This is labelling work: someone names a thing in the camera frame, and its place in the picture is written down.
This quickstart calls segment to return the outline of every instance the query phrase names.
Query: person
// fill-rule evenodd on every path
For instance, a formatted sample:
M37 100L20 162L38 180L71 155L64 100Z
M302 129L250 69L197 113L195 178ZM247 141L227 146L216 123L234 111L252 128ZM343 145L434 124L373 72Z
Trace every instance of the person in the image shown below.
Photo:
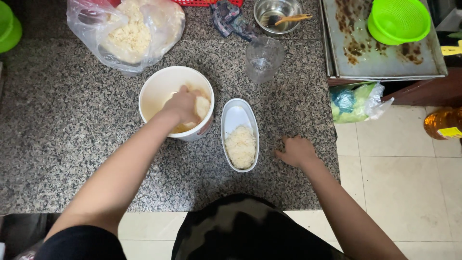
M179 123L198 120L197 94L181 87L99 167L54 223L36 260L126 259L117 239L119 222L168 133ZM285 136L283 142L286 151L276 156L306 174L344 254L270 202L235 194L186 215L172 260L406 259L332 177L308 139Z

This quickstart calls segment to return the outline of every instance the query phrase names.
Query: granite countertop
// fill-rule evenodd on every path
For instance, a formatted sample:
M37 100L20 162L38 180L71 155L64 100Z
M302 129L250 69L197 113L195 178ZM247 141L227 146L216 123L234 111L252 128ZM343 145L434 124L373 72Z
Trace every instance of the granite countertop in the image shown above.
M244 1L249 20L254 2ZM257 85L245 74L247 42L234 35L223 39L208 8L184 8L182 40L158 64L127 78L100 63L68 29L66 1L11 0L24 37L0 56L7 68L0 99L0 213L63 211L96 168L143 125L143 83L174 65L209 79L216 98L213 126L198 141L165 141L129 211L196 210L237 192L283 210L320 210L303 173L273 155L282 147L281 135L307 136L340 180L318 1L301 3L313 19L278 38L286 48L284 63L273 81ZM229 167L221 144L220 117L232 98L250 103L260 130L258 163L249 173Z

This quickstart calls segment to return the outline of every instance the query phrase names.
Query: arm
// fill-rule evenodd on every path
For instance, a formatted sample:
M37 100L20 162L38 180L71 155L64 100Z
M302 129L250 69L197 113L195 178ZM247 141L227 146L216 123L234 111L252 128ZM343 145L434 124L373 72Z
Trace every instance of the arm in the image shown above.
M367 213L340 186L307 139L283 137L286 152L276 156L302 168L310 180L335 237L344 253L354 259L406 259Z
M101 227L117 235L119 222L146 177L160 145L179 123L196 122L197 93L186 87L118 148L84 183L56 220L45 240L78 225Z

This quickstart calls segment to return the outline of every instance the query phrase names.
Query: clear plastic cup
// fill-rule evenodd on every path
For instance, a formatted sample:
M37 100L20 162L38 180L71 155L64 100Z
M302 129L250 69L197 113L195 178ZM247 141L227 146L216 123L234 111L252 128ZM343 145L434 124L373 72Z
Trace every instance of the clear plastic cup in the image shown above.
M270 37L258 37L247 45L245 54L247 76L255 83L271 80L286 53L282 44Z

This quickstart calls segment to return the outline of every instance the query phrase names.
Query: clear plastic bag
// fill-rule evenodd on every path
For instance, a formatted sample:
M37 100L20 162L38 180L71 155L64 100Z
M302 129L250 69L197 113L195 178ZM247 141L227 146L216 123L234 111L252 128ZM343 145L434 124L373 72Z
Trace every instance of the clear plastic bag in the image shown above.
M142 72L156 64L181 38L184 30L183 9L170 0L122 0L139 6L150 42L143 53L113 44L108 35L128 24L129 18L117 10L117 0L67 0L67 24L72 32L105 65L125 75Z
M337 86L330 89L334 123L355 123L378 119L391 106L394 98L382 102L385 87L378 82Z

